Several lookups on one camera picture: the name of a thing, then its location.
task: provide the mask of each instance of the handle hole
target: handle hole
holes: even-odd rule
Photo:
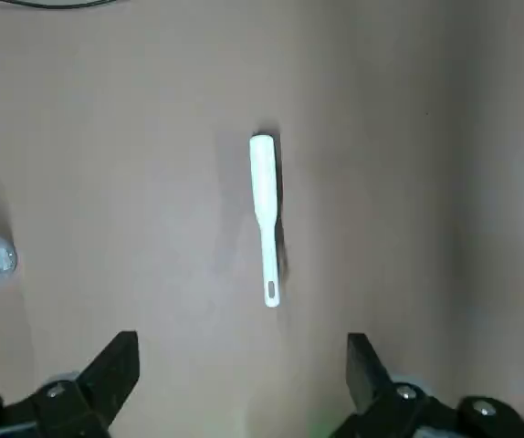
[[[268,296],[274,299],[274,281],[268,281]]]

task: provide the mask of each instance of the small round object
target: small round object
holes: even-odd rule
[[[47,397],[55,399],[58,395],[61,395],[63,391],[65,391],[65,388],[63,388],[61,383],[58,383],[57,385],[51,387],[49,391],[47,391]]]
[[[473,403],[473,409],[486,417],[491,417],[496,414],[496,408],[493,404],[485,400],[477,400]]]
[[[408,385],[398,387],[396,392],[398,392],[398,395],[405,400],[412,400],[416,398],[416,391]]]

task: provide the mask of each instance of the white plastic utensil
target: white plastic utensil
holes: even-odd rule
[[[278,215],[277,164],[272,137],[260,134],[250,139],[250,165],[254,210],[262,239],[264,301],[269,308],[275,308],[280,304],[280,284],[275,237]]]

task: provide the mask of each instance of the screw head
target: screw head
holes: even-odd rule
[[[63,385],[61,383],[58,383],[57,385],[51,387],[49,391],[47,391],[47,397],[54,399],[58,395],[61,395],[61,393],[63,393],[64,391],[65,388],[63,388]]]
[[[493,404],[485,400],[477,400],[475,403],[473,403],[473,409],[475,409],[481,415],[485,415],[487,417],[497,413]]]
[[[398,387],[396,392],[398,392],[398,395],[405,400],[412,400],[416,398],[416,391],[408,385]]]

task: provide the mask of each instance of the wire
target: wire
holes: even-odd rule
[[[55,10],[66,10],[66,9],[83,9],[84,7],[95,7],[108,5],[115,3],[120,0],[94,0],[87,3],[74,3],[73,5],[46,5],[44,3],[25,2],[23,0],[0,0],[2,3],[8,3],[10,5],[32,7],[35,9],[55,9]]]

